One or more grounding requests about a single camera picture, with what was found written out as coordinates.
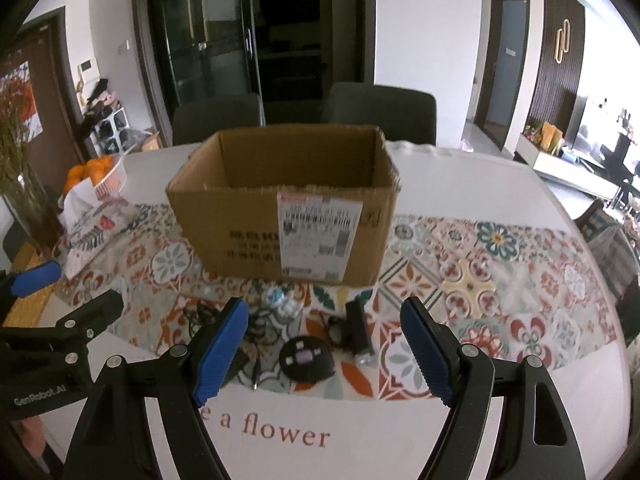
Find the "person's left hand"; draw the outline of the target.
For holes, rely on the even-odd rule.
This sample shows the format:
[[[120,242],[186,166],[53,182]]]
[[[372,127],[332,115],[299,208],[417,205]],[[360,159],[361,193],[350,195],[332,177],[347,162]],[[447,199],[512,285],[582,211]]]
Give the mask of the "person's left hand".
[[[24,448],[32,458],[41,458],[47,446],[43,423],[39,416],[22,419],[18,422],[20,438]]]

